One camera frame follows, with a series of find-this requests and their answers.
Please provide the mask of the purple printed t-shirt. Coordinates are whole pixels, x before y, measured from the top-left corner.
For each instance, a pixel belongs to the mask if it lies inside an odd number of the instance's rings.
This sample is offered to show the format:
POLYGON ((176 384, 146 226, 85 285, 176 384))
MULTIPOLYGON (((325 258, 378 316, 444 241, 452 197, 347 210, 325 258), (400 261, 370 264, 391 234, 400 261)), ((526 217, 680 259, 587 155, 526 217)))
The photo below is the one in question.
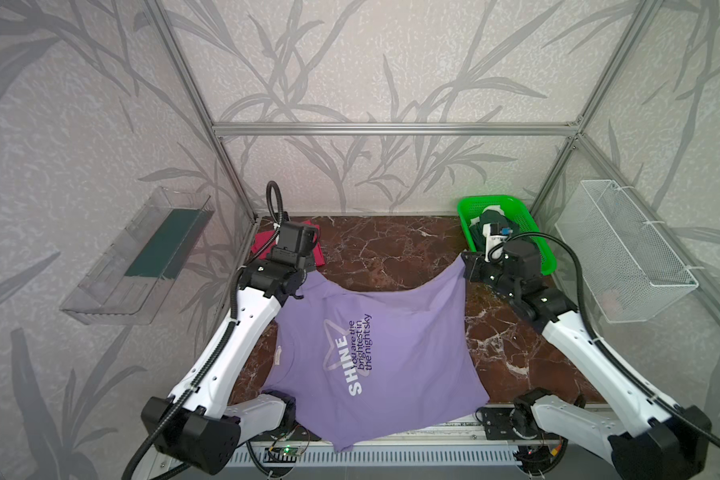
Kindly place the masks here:
POLYGON ((465 263, 412 290, 356 292, 308 275, 276 316, 263 391, 335 451, 474 413, 489 395, 465 334, 465 263))

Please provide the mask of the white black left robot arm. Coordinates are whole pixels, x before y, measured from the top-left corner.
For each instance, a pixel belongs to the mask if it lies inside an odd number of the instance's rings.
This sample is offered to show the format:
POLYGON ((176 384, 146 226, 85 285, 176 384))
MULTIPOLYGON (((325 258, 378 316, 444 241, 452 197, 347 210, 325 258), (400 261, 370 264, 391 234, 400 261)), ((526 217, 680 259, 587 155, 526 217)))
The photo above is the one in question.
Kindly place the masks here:
POLYGON ((215 475, 240 444, 282 423, 288 403, 269 394, 241 404, 238 413, 226 411, 253 347, 306 277, 304 269, 271 260, 256 260, 235 273, 229 309, 208 345, 167 397, 152 397, 142 409, 147 437, 123 478, 132 478, 150 449, 178 461, 164 473, 166 479, 189 468, 215 475))

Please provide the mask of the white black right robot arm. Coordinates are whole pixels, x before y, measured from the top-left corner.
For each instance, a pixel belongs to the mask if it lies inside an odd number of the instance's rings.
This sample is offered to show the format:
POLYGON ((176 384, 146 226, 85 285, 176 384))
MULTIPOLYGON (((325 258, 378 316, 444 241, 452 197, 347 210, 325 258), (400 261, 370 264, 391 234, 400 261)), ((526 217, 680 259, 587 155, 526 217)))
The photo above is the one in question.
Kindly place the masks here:
POLYGON ((533 255, 506 250, 503 261, 463 252, 464 277, 488 286, 563 353, 609 405, 602 417, 537 387, 514 401, 520 436, 555 434, 611 464, 623 479, 691 479, 705 466, 710 419, 683 408, 613 352, 583 318, 583 309, 533 274, 533 255))

